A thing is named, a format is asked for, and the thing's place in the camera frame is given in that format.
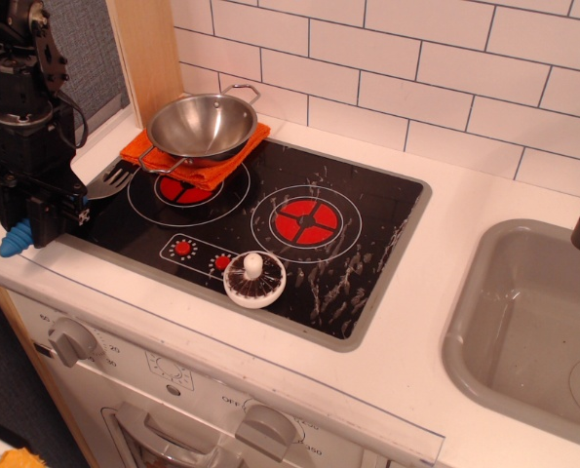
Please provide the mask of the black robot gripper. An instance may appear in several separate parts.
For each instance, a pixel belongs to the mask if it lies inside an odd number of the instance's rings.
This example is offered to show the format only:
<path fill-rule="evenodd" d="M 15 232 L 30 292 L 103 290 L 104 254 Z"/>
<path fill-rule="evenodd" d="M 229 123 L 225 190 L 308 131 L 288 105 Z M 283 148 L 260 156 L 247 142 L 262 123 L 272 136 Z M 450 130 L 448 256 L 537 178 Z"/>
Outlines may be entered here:
<path fill-rule="evenodd" d="M 33 245 L 46 247 L 90 220 L 87 187 L 73 172 L 74 108 L 62 104 L 34 127 L 0 125 L 0 223 L 30 221 Z"/>

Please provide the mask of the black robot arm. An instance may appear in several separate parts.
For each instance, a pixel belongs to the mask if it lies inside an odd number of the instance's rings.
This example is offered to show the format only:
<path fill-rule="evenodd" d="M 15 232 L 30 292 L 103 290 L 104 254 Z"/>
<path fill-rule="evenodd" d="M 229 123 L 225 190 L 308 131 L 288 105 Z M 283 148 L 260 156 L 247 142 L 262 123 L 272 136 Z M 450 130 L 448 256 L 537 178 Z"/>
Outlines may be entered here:
<path fill-rule="evenodd" d="M 43 248 L 89 218 L 71 162 L 80 107 L 41 1 L 0 1 L 0 255 Z"/>

